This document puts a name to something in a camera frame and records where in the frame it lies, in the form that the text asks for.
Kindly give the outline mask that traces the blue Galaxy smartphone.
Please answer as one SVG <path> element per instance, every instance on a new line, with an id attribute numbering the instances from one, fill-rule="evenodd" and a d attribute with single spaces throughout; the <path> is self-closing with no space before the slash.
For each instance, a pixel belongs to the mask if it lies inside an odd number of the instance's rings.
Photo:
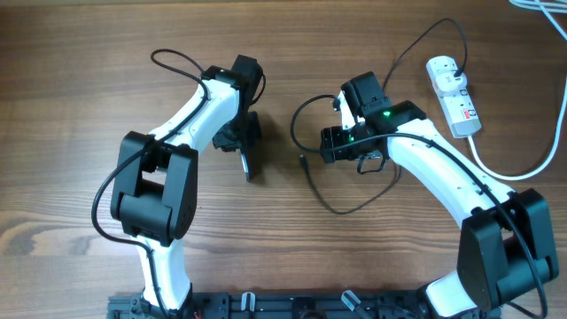
<path id="1" fill-rule="evenodd" d="M 242 160 L 243 170 L 244 170 L 244 173 L 245 173 L 245 180 L 247 182 L 250 182 L 251 173 L 250 173 L 250 167 L 249 167 L 249 162 L 248 162 L 248 159 L 247 159 L 247 156 L 246 156 L 246 152 L 243 151 L 243 150 L 240 150 L 240 157 L 241 157 L 241 160 Z"/>

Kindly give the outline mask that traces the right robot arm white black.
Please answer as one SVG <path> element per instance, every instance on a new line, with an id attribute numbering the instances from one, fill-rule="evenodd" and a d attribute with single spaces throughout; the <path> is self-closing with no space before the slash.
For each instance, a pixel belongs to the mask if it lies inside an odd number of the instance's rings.
<path id="1" fill-rule="evenodd" d="M 381 157 L 414 175 L 460 229 L 456 269 L 424 288 L 440 318 L 511 304 L 559 275 L 547 201 L 485 175 L 410 101 L 393 104 L 372 72 L 341 86 L 333 106 L 342 123 L 322 131 L 328 163 Z"/>

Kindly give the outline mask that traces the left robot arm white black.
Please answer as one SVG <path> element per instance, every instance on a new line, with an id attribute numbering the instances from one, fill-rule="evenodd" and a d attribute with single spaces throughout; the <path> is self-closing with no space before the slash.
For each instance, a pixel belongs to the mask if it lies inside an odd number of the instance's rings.
<path id="1" fill-rule="evenodd" d="M 136 245 L 145 287 L 143 315 L 181 318 L 190 308 L 183 237 L 197 208 L 198 157 L 208 144 L 239 152 L 250 175 L 248 151 L 261 138 L 252 110 L 266 76 L 255 58 L 236 57 L 229 69 L 210 66 L 196 77 L 193 96 L 148 134 L 129 132 L 120 143 L 110 212 Z"/>

